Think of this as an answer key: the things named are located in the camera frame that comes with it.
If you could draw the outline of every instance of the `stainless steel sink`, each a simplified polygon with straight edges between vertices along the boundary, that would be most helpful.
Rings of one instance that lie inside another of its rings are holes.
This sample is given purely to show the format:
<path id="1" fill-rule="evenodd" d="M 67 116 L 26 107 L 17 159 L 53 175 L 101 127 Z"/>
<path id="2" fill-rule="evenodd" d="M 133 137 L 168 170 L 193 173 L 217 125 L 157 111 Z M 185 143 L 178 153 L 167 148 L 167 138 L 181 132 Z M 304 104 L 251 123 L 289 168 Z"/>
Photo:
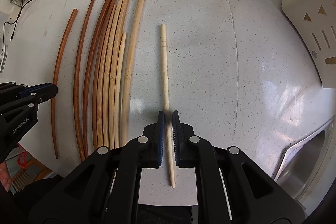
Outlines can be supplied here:
<path id="1" fill-rule="evenodd" d="M 329 143 L 335 117 L 315 132 L 288 147 L 274 180 L 294 199 L 299 199 L 322 164 Z"/>

